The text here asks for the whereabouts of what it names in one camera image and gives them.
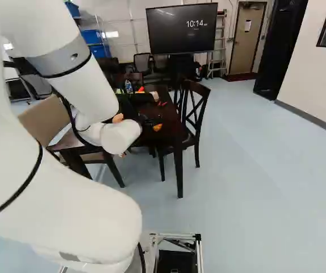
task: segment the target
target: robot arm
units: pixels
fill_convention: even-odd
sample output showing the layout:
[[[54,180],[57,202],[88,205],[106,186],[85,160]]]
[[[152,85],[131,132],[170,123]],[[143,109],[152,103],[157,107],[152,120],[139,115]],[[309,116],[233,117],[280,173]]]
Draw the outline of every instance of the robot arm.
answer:
[[[118,100],[62,1],[0,0],[1,34],[76,109],[76,129],[89,143],[122,154],[140,135],[138,123],[102,123]]]
[[[49,54],[80,39],[63,5],[0,0],[3,33],[26,57],[50,64],[39,68],[47,76],[63,73],[61,67],[53,70],[58,62]],[[70,171],[26,132],[10,110],[1,63],[0,56],[0,236],[77,270],[124,272],[141,234],[138,205]],[[49,81],[91,124],[98,123],[112,117],[118,104],[94,58],[82,63]]]

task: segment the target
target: tv screen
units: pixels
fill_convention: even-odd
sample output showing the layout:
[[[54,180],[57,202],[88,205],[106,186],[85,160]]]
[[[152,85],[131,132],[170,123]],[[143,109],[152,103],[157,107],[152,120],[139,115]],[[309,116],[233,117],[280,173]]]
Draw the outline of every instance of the tv screen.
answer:
[[[217,3],[146,9],[152,54],[214,50]]]

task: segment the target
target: door frame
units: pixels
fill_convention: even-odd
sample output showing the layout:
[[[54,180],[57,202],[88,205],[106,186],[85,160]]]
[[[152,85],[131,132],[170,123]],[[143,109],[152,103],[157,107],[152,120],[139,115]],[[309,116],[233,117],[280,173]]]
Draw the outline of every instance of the door frame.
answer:
[[[234,37],[233,37],[233,41],[232,41],[232,49],[231,49],[230,66],[229,66],[228,75],[230,75],[230,71],[231,71],[231,63],[232,63],[232,57],[233,57],[233,50],[235,48],[235,41],[236,41],[237,23],[239,21],[239,15],[240,15],[240,6],[242,6],[243,4],[258,4],[258,3],[259,4],[264,4],[264,9],[263,9],[263,16],[261,18],[261,23],[260,23],[259,35],[258,35],[258,39],[256,41],[256,46],[255,46],[255,51],[254,51],[254,57],[253,57],[253,60],[252,60],[252,66],[251,66],[251,69],[250,69],[250,72],[249,73],[251,73],[252,70],[253,70],[254,62],[255,62],[255,58],[256,58],[256,53],[258,51],[258,46],[259,46],[259,42],[260,42],[260,38],[261,38],[261,31],[262,31],[263,23],[264,23],[264,18],[265,18],[265,13],[266,13],[266,5],[267,5],[268,2],[265,2],[265,1],[240,1],[238,3],[238,6],[237,6],[235,33],[234,33]]]

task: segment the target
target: door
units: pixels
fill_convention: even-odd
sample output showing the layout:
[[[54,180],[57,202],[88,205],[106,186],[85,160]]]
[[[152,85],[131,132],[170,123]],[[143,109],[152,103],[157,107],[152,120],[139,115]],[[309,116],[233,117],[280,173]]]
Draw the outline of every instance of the door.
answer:
[[[229,74],[252,71],[265,7],[265,2],[239,2]]]

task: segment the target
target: chair leg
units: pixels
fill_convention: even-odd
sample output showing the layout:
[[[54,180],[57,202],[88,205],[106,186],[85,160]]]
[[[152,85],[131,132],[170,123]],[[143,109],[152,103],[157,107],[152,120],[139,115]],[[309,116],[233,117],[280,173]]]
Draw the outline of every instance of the chair leg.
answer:
[[[162,178],[162,181],[165,181],[164,156],[163,156],[163,154],[158,152],[158,158],[159,158],[159,169],[161,170],[161,178]]]
[[[156,149],[153,146],[149,146],[149,154],[153,157],[156,158]]]
[[[104,154],[104,160],[105,160],[108,168],[110,169],[112,175],[114,176],[115,180],[118,182],[118,184],[121,188],[125,188],[123,178],[122,178],[118,168],[115,165],[112,155],[106,151],[103,151],[103,154]]]
[[[195,144],[195,160],[196,160],[196,168],[199,168],[199,142]]]

